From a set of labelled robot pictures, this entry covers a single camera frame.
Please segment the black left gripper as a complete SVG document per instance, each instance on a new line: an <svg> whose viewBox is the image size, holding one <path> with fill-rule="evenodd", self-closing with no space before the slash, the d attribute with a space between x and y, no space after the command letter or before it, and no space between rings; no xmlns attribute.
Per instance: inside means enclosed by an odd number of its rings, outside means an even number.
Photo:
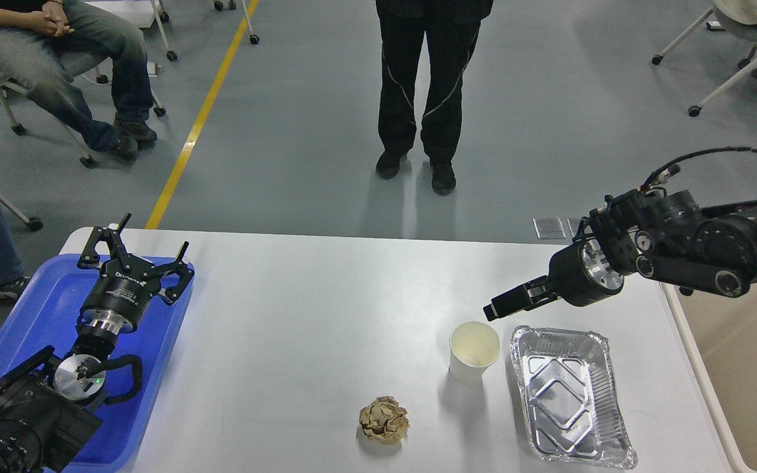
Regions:
<svg viewBox="0 0 757 473"><path fill-rule="evenodd" d="M81 326L101 327L114 334L135 332L155 294L166 305L174 305L193 280L195 270L183 259L189 248L187 240L169 263L131 261L121 238L130 218L131 213L125 213L115 228L94 227L81 252L76 267L99 270L99 278L80 308ZM111 259L100 261L97 255L100 242L108 246ZM162 279L171 275L177 276L177 284L163 287Z"/></svg>

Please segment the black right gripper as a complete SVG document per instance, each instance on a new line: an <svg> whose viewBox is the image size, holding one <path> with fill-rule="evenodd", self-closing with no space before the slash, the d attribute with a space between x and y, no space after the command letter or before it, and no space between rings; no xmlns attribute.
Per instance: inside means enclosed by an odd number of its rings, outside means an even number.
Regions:
<svg viewBox="0 0 757 473"><path fill-rule="evenodd" d="M598 240L580 240L559 250L549 261L549 274L499 294L483 307L488 321L555 302L585 307L622 291L624 276L612 268Z"/></svg>

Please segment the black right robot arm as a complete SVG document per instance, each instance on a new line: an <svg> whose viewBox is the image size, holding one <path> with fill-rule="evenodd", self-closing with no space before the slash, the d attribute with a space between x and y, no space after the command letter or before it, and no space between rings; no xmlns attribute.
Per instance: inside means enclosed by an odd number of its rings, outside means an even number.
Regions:
<svg viewBox="0 0 757 473"><path fill-rule="evenodd" d="M564 300L585 307L622 291L625 276L739 298L757 282L757 200L699 206L688 191L664 184L682 162L712 149L679 156L646 180L579 220L570 246L555 252L546 275L493 297L488 321Z"/></svg>

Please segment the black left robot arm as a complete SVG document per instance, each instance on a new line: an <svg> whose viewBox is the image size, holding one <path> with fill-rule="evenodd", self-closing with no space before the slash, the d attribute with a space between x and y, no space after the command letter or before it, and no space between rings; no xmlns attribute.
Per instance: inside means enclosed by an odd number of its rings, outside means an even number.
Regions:
<svg viewBox="0 0 757 473"><path fill-rule="evenodd" d="M0 472L115 472L149 422L195 268L94 227L46 261L0 330Z"/></svg>

